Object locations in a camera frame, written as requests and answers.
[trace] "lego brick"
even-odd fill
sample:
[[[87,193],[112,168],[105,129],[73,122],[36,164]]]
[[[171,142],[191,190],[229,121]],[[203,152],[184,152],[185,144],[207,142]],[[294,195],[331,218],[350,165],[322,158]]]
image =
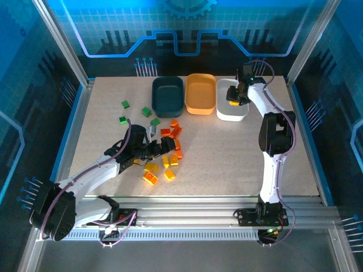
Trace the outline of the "lego brick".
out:
[[[181,159],[183,158],[183,153],[182,153],[182,151],[181,151],[181,150],[178,150],[178,151],[176,152],[176,156],[178,157],[178,159],[179,159],[179,160],[181,160]]]
[[[160,120],[159,120],[159,119],[157,119],[157,118],[152,119],[152,120],[150,121],[150,124],[151,124],[151,125],[153,125],[153,126],[157,126],[157,125],[159,125],[159,124],[160,124]]]
[[[167,155],[164,155],[163,156],[163,164],[164,164],[164,167],[165,168],[168,168],[169,167],[169,160],[168,160],[168,156]]]
[[[180,127],[180,126],[177,126],[177,127],[175,127],[175,129],[172,131],[172,133],[170,134],[170,137],[171,138],[174,138],[174,139],[176,139],[178,136],[179,136],[179,134],[182,132],[182,128]]]
[[[127,100],[121,102],[121,104],[124,107],[124,109],[130,108],[130,104],[127,102]]]
[[[145,117],[149,117],[151,115],[151,110],[148,107],[144,107],[141,112],[145,115]]]
[[[175,142],[175,148],[174,148],[174,150],[180,150],[180,142],[179,142],[179,140],[178,139],[174,139],[174,142]]]
[[[161,137],[167,137],[171,133],[170,129],[160,129],[160,132],[161,132]]]
[[[121,116],[121,117],[119,118],[119,120],[120,120],[120,123],[121,123],[122,125],[127,124],[127,119],[126,119],[126,117],[125,117],[125,116]]]
[[[150,173],[150,172],[146,172],[142,178],[144,180],[146,180],[150,185],[154,186],[155,183],[157,183],[158,181],[158,178],[153,174],[153,173]]]
[[[147,163],[143,169],[148,172],[158,172],[159,165],[157,165],[156,163]]]
[[[171,180],[173,180],[173,179],[175,178],[174,173],[173,173],[173,172],[172,172],[172,170],[170,170],[170,169],[167,169],[167,170],[165,171],[164,176],[166,177],[166,179],[167,179],[168,181],[171,181]]]
[[[179,125],[179,122],[176,119],[171,120],[170,126],[172,128],[175,128],[178,125]]]
[[[171,166],[176,166],[178,164],[179,163],[178,163],[178,156],[177,156],[177,154],[170,155],[170,165]]]

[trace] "orange bin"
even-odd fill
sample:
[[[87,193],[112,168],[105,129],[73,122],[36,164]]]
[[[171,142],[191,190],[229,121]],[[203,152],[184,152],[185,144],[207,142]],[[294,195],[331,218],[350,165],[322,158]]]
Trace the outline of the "orange bin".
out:
[[[216,107],[216,78],[209,74],[191,74],[185,87],[185,106],[192,114],[209,115]]]

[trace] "white bin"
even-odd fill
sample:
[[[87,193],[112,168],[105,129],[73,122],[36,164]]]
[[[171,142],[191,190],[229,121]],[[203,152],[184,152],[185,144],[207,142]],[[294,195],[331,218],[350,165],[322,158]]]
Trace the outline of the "white bin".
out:
[[[242,121],[248,114],[248,104],[243,106],[231,106],[226,100],[227,90],[230,86],[236,86],[235,79],[221,79],[217,82],[217,116],[224,121]]]

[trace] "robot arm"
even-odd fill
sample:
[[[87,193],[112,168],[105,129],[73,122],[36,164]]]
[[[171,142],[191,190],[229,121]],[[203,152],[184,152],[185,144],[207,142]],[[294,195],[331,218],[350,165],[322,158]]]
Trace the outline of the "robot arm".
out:
[[[83,171],[58,184],[44,182],[32,206],[30,223],[38,229],[45,224],[43,233],[59,241],[74,226],[100,220],[104,223],[116,222],[119,219],[119,204],[116,201],[105,195],[93,200],[83,199],[84,196],[125,171],[133,165],[135,159],[148,161],[175,148],[175,142],[170,137],[161,138],[161,143],[151,141],[156,132],[155,126],[145,129],[131,125],[129,130],[126,133],[130,134],[129,138],[125,136],[125,139],[115,143],[98,161]]]
[[[286,111],[272,97],[263,78],[253,76],[252,66],[244,65],[243,69],[238,69],[236,80],[238,85],[228,89],[226,99],[236,107],[252,101],[263,118],[259,146],[264,156],[264,174],[255,220],[259,224],[268,225],[276,222],[276,218],[281,218],[281,214],[285,212],[279,197],[286,161],[286,156],[282,154],[290,150],[293,144],[292,128],[280,111],[285,113],[293,125],[296,117],[294,112]]]

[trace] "green block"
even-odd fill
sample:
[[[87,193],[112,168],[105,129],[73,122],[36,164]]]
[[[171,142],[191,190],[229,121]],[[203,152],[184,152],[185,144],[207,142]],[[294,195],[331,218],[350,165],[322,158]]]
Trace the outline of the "green block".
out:
[[[124,106],[124,109],[130,108],[130,104],[127,102],[127,100],[123,101],[121,104]]]
[[[122,117],[120,117],[119,119],[120,119],[120,123],[121,123],[122,125],[127,124],[127,119],[126,119],[126,117],[125,117],[125,116],[122,116]]]
[[[149,117],[151,115],[151,110],[148,107],[144,107],[142,110],[142,114],[146,117]]]
[[[151,124],[151,125],[153,125],[153,126],[157,126],[157,125],[159,125],[159,124],[160,124],[160,120],[159,120],[159,119],[157,119],[157,118],[152,119],[152,120],[150,121],[150,124]]]

